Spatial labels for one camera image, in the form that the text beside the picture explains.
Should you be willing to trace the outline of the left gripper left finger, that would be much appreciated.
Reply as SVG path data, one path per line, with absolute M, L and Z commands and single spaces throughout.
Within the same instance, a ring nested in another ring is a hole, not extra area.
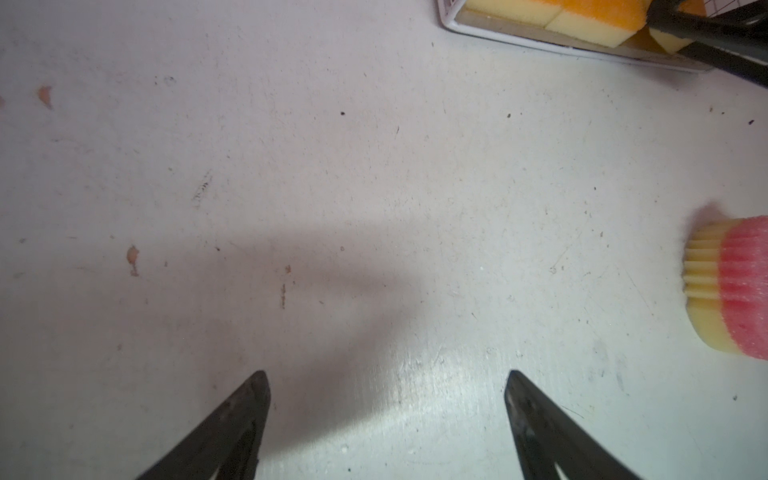
M 271 392 L 265 371 L 247 378 L 141 479 L 253 479 Z

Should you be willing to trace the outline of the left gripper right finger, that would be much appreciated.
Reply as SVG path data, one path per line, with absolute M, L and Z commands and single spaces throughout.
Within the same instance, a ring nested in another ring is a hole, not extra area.
M 504 400 L 525 479 L 639 479 L 522 372 L 509 373 Z

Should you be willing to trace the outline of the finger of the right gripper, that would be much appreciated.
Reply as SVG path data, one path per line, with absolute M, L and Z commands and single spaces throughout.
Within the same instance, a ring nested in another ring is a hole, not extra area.
M 653 1 L 648 26 L 679 28 L 693 42 L 681 49 L 705 63 L 755 85 L 767 86 L 767 3 L 753 1 L 714 17 L 676 13 L 680 1 Z

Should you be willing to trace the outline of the white wire wooden shelf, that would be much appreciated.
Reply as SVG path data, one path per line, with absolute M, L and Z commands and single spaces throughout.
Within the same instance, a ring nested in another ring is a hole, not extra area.
M 580 41 L 548 31 L 545 27 L 536 27 L 478 13 L 465 8 L 465 2 L 439 2 L 439 15 L 445 28 L 470 36 L 576 57 L 690 72 L 708 71 L 714 68 L 683 56 L 681 50 L 673 55 L 663 52 L 648 32 L 647 13 L 653 1 L 643 1 L 647 6 L 646 25 L 615 48 Z M 732 9 L 723 8 L 717 15 L 751 2 L 753 1 L 738 1 Z

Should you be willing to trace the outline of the orange sponge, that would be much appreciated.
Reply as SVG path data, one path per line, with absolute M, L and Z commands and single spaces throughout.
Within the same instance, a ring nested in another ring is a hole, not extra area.
M 467 0 L 464 7 L 485 15 L 545 27 L 563 9 L 561 0 Z
M 647 6 L 641 0 L 573 0 L 545 28 L 558 34 L 615 48 L 646 25 Z

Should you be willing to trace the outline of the pink smiley sponge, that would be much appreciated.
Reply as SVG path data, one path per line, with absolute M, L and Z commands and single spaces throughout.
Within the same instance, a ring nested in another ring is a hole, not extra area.
M 713 349 L 767 358 L 767 218 L 713 222 L 684 248 L 686 311 Z

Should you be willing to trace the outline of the yellow sponge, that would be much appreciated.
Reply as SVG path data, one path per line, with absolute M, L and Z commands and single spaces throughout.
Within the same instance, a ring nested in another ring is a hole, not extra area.
M 706 2 L 703 0 L 680 1 L 676 5 L 675 12 L 681 14 L 690 14 L 694 17 L 706 18 Z M 684 34 L 677 27 L 672 27 L 672 29 L 669 30 L 667 27 L 658 28 L 654 26 L 648 26 L 648 32 L 651 38 L 658 44 L 663 52 L 669 55 L 678 53 L 681 49 L 693 42 L 689 34 Z

